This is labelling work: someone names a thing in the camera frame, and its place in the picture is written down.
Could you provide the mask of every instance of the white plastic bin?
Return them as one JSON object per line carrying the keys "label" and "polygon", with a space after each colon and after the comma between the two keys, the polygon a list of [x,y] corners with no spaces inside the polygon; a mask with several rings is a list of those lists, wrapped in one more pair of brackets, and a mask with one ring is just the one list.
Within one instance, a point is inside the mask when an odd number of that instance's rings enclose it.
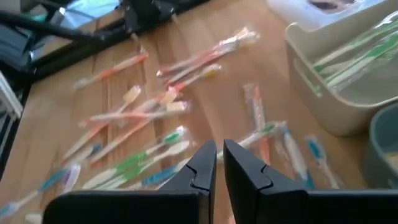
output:
{"label": "white plastic bin", "polygon": [[372,105],[349,102],[331,91],[312,68],[318,58],[370,29],[398,10],[398,0],[385,0],[322,29],[305,31],[298,24],[286,28],[285,40],[293,85],[318,122],[329,132],[348,136],[368,127],[373,114],[398,96]]}
{"label": "white plastic bin", "polygon": [[307,0],[267,0],[269,7],[289,24],[298,22],[306,30],[314,30],[339,21],[346,16],[367,9],[384,0],[359,0],[345,10],[325,13]]}

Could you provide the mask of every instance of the wooden surface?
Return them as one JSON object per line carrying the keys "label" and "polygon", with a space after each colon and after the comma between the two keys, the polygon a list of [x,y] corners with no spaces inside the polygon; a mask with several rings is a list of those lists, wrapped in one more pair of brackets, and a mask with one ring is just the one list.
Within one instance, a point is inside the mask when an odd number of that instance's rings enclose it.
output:
{"label": "wooden surface", "polygon": [[[119,16],[119,12],[113,12],[88,28],[101,27]],[[159,65],[174,63],[208,49],[243,26],[258,31],[261,39],[219,60],[223,66],[219,75],[201,80],[183,91],[183,97],[192,103],[189,114],[147,125],[93,169],[85,170],[78,185],[131,152],[141,150],[141,146],[154,141],[156,136],[180,125],[190,130],[197,147],[182,156],[162,161],[149,170],[146,176],[193,155],[198,146],[208,139],[214,139],[218,145],[222,145],[223,139],[240,140],[252,128],[241,87],[254,82],[261,89],[267,120],[288,120],[289,128],[314,173],[316,184],[321,182],[322,177],[317,173],[315,161],[305,145],[304,137],[308,134],[319,137],[328,151],[332,168],[347,189],[365,188],[360,170],[366,138],[359,136],[339,139],[322,130],[294,88],[289,85],[284,45],[286,24],[267,8],[264,0],[212,0],[179,16],[177,23],[164,24],[143,35],[141,44],[149,52],[149,59],[106,82],[95,83],[77,93],[70,90],[80,78],[100,72],[137,52],[137,43],[127,40],[35,84],[0,183],[0,205],[37,189],[54,172],[53,167],[59,158],[86,131],[78,127],[80,120],[120,106],[123,94],[135,84],[142,85],[145,91],[134,106],[154,96],[162,90],[161,82],[155,77]],[[57,41],[48,45],[47,50],[56,46]],[[117,126],[111,126],[92,142],[102,142],[105,145],[123,131]],[[59,187],[56,187],[37,197],[22,208],[11,219],[11,223],[22,223],[26,213],[42,212],[58,193]],[[223,166],[219,165],[215,223],[227,222],[229,206]]]}

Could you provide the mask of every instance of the plastic container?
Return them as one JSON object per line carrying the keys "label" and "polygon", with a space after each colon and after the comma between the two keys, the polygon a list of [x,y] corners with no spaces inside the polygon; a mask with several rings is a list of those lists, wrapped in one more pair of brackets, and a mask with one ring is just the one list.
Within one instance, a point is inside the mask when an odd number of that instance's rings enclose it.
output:
{"label": "plastic container", "polygon": [[322,11],[307,0],[267,0],[269,7],[289,24],[298,22],[306,30],[324,27],[340,19],[362,11],[384,0],[357,0],[345,8]]}
{"label": "plastic container", "polygon": [[364,131],[374,113],[398,97],[369,105],[350,102],[325,85],[309,59],[331,52],[396,10],[398,1],[385,0],[318,30],[305,31],[298,24],[286,29],[291,85],[318,122],[332,134],[349,136]]}
{"label": "plastic container", "polygon": [[380,110],[372,119],[364,177],[371,187],[398,189],[398,171],[386,154],[398,152],[398,104]]}

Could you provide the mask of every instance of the toothbrush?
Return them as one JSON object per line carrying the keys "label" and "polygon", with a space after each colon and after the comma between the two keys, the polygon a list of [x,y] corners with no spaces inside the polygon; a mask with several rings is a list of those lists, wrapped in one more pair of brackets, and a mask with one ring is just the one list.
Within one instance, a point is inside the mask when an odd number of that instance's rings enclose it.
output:
{"label": "toothbrush", "polygon": [[214,47],[212,47],[209,50],[204,50],[204,51],[190,57],[189,59],[183,60],[181,62],[178,62],[178,63],[168,66],[168,67],[161,68],[157,72],[156,76],[161,77],[163,75],[166,75],[167,73],[180,70],[183,67],[187,67],[190,65],[192,66],[193,64],[198,64],[198,63],[200,63],[200,61],[205,61],[205,60],[210,61],[208,58],[214,57],[214,55],[217,54],[216,52],[218,52],[218,54],[221,54],[221,55],[219,55],[219,57],[220,57],[226,53],[236,50],[240,45],[254,42],[258,38],[259,38],[259,35],[257,33],[250,31],[249,29],[244,27],[236,35],[234,35],[228,39],[219,41],[218,44],[216,44]]}
{"label": "toothbrush", "polygon": [[13,216],[22,206],[30,202],[32,199],[34,199],[36,196],[40,195],[41,193],[47,191],[49,188],[51,188],[55,183],[57,183],[66,173],[66,170],[60,170],[56,173],[54,173],[53,176],[51,176],[48,180],[46,180],[40,187],[39,189],[31,192],[24,198],[16,201],[16,202],[10,202],[7,205],[5,205],[2,209],[0,209],[0,221]]}
{"label": "toothbrush", "polygon": [[319,144],[317,137],[308,136],[307,144],[308,144],[308,148],[311,150],[313,156],[318,161],[321,170],[328,177],[331,187],[333,189],[340,189],[338,182],[327,163],[326,152],[325,152],[324,148],[322,148],[321,145]]}
{"label": "toothbrush", "polygon": [[[124,104],[116,110],[116,112],[122,112],[124,111],[132,102],[134,102],[137,98],[137,96],[141,93],[141,88],[139,85],[134,85],[129,91],[129,97],[124,98]],[[100,124],[97,124],[96,126],[92,127],[86,134],[82,135],[77,142],[74,143],[74,145],[63,155],[62,160],[65,161],[67,160],[71,155],[73,155],[77,150],[82,148],[92,137],[94,137],[98,132],[100,132],[103,128],[105,128],[109,122],[103,122]]]}
{"label": "toothbrush", "polygon": [[[260,131],[261,128],[266,124],[260,89],[258,86],[248,84],[244,86],[244,91],[246,98],[251,99],[255,128]],[[264,162],[270,165],[271,160],[269,155],[268,138],[264,137],[259,140],[259,148]]]}
{"label": "toothbrush", "polygon": [[149,155],[157,151],[158,149],[166,146],[166,145],[171,145],[174,144],[178,141],[180,141],[184,135],[186,130],[184,130],[182,127],[177,128],[177,131],[174,133],[171,133],[167,135],[166,137],[163,138],[162,142],[150,147],[149,149],[145,150],[144,152],[135,154],[133,156],[130,156],[120,164],[116,165],[115,168],[110,168],[107,169],[100,174],[96,175],[92,179],[90,179],[87,183],[83,185],[83,189],[92,189],[93,187],[96,187],[99,184],[102,184],[112,178],[115,175],[121,174],[124,172],[127,168],[139,165],[143,162],[145,158],[147,158]]}
{"label": "toothbrush", "polygon": [[325,81],[328,86],[335,86],[341,83],[343,80],[352,76],[356,72],[360,71],[365,66],[369,65],[375,59],[382,56],[384,53],[395,49],[398,46],[398,32],[395,32],[382,39],[382,43],[375,46],[373,49],[366,52],[361,57],[352,60],[346,68],[340,72],[336,72],[330,77],[326,78]]}
{"label": "toothbrush", "polygon": [[349,52],[350,50],[355,49],[356,47],[360,47],[368,42],[370,42],[373,38],[381,35],[388,33],[396,28],[398,28],[398,22],[397,21],[391,21],[393,17],[397,16],[398,13],[395,12],[389,16],[387,16],[385,19],[383,19],[378,25],[376,25],[372,30],[369,30],[359,37],[355,38],[354,40],[348,42],[346,45],[343,47],[339,48],[338,50],[332,52],[331,54],[328,54],[327,56],[321,58],[318,60],[313,66],[315,70],[319,70],[322,65],[332,61],[333,59],[345,54],[346,52]]}
{"label": "toothbrush", "polygon": [[169,168],[163,170],[162,172],[154,174],[154,175],[146,178],[143,181],[140,181],[138,183],[135,183],[135,184],[125,188],[124,190],[138,190],[141,187],[145,187],[148,185],[155,185],[155,184],[164,182],[164,181],[168,180],[169,178],[171,178],[172,176],[174,176],[176,173],[178,173],[187,164],[187,162],[190,159],[191,158],[184,159],[181,162],[179,162],[177,165],[174,165],[172,167],[169,167]]}
{"label": "toothbrush", "polygon": [[173,86],[176,91],[181,91],[188,85],[191,85],[193,82],[201,79],[201,78],[209,78],[217,74],[217,71],[221,70],[221,65],[212,64],[206,67],[199,75],[195,75],[194,77],[189,78],[183,82],[180,82]]}
{"label": "toothbrush", "polygon": [[[90,117],[88,120],[90,122],[96,121],[113,121],[117,119],[126,119],[126,118],[152,118],[152,119],[159,119],[159,118],[166,118],[168,116],[175,116],[178,114],[182,114],[187,112],[188,103],[184,101],[174,102],[171,103],[172,105],[168,104],[168,108],[172,108],[172,110],[166,110],[161,112],[155,113],[138,113],[138,112],[128,112],[128,113],[110,113],[110,114],[100,114]],[[87,121],[82,121],[79,126],[85,127],[88,124]]]}
{"label": "toothbrush", "polygon": [[102,159],[105,155],[110,153],[111,151],[115,150],[121,143],[123,143],[127,138],[129,138],[132,134],[140,130],[141,128],[145,127],[147,124],[149,124],[152,121],[152,118],[145,119],[143,121],[140,121],[137,125],[135,125],[133,128],[130,130],[126,131],[125,133],[119,135],[111,141],[107,146],[105,146],[100,152],[96,153],[89,161],[89,163],[92,165],[98,160]]}
{"label": "toothbrush", "polygon": [[[240,141],[238,144],[242,146],[243,148],[247,148],[250,146],[252,143],[258,141],[260,138],[269,135],[271,132],[275,130],[276,124],[275,123],[266,123],[264,128],[260,131],[256,131],[250,136],[248,136],[246,139],[243,139]],[[221,160],[223,159],[224,156],[224,151],[220,151],[217,153],[217,159]]]}
{"label": "toothbrush", "polygon": [[68,173],[65,176],[63,183],[62,183],[62,193],[65,194],[70,192],[75,184],[77,183],[77,180],[79,179],[81,167],[78,164],[71,165],[70,168],[68,169]]}
{"label": "toothbrush", "polygon": [[155,190],[161,189],[165,184],[167,184],[171,179],[173,179],[174,176],[175,176],[175,175],[173,175],[173,176],[171,176],[169,179],[163,181],[163,183],[159,184],[159,185],[155,188]]}
{"label": "toothbrush", "polygon": [[283,140],[287,153],[289,154],[290,160],[292,161],[292,167],[294,171],[300,176],[302,182],[307,186],[308,189],[314,189],[314,184],[310,172],[308,171],[307,165],[300,149],[290,133],[287,125],[282,126]]}
{"label": "toothbrush", "polygon": [[185,70],[182,70],[181,72],[179,72],[176,75],[174,75],[170,80],[168,80],[166,82],[166,85],[170,86],[171,84],[173,84],[176,81],[180,80],[181,78],[185,77],[189,73],[191,73],[191,72],[193,72],[195,70],[198,70],[200,67],[204,66],[205,64],[207,64],[207,63],[209,63],[209,62],[211,62],[213,60],[216,60],[216,59],[220,58],[221,56],[223,56],[223,55],[225,55],[227,53],[230,53],[230,52],[231,51],[229,49],[221,51],[221,52],[219,52],[219,51],[213,52],[212,54],[210,54],[207,57],[205,57],[203,60],[198,61],[193,66],[191,66],[191,67],[189,67],[189,68],[187,68]]}
{"label": "toothbrush", "polygon": [[63,168],[68,168],[74,164],[82,164],[86,161],[87,158],[96,154],[99,150],[101,150],[101,144],[95,144],[93,146],[88,146],[85,150],[83,150],[79,155],[71,159],[68,163],[64,165]]}
{"label": "toothbrush", "polygon": [[119,175],[118,177],[115,177],[113,180],[110,180],[109,182],[99,186],[96,188],[96,190],[109,190],[109,189],[116,189],[122,184],[125,184],[129,180],[137,177],[140,175],[142,172],[144,172],[146,169],[148,169],[150,166],[154,165],[156,162],[159,162],[160,160],[169,157],[169,156],[176,156],[186,149],[190,147],[190,141],[182,141],[179,143],[176,143],[175,145],[171,146],[169,150],[165,151],[164,153],[153,157],[152,159],[149,159],[148,161],[145,161],[143,166],[137,167],[133,170],[130,170],[122,175]]}
{"label": "toothbrush", "polygon": [[78,90],[80,88],[84,88],[84,87],[88,86],[89,84],[92,84],[92,83],[100,81],[106,77],[114,75],[115,73],[118,73],[121,70],[124,70],[124,69],[131,67],[139,62],[144,61],[145,59],[148,58],[148,56],[149,56],[148,53],[145,52],[145,53],[140,53],[139,55],[133,56],[129,59],[126,59],[126,60],[122,61],[121,63],[115,65],[113,68],[102,71],[101,73],[99,73],[91,78],[83,78],[83,79],[77,81],[74,84],[73,89]]}

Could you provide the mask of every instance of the gray bowl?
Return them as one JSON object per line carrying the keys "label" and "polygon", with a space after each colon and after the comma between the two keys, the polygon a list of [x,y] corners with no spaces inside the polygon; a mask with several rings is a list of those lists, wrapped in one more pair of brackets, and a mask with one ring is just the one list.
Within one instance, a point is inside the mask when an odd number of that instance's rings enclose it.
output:
{"label": "gray bowl", "polygon": [[398,152],[398,103],[374,115],[369,138],[363,166],[366,181],[370,187],[398,189],[398,169],[386,157],[387,153]]}

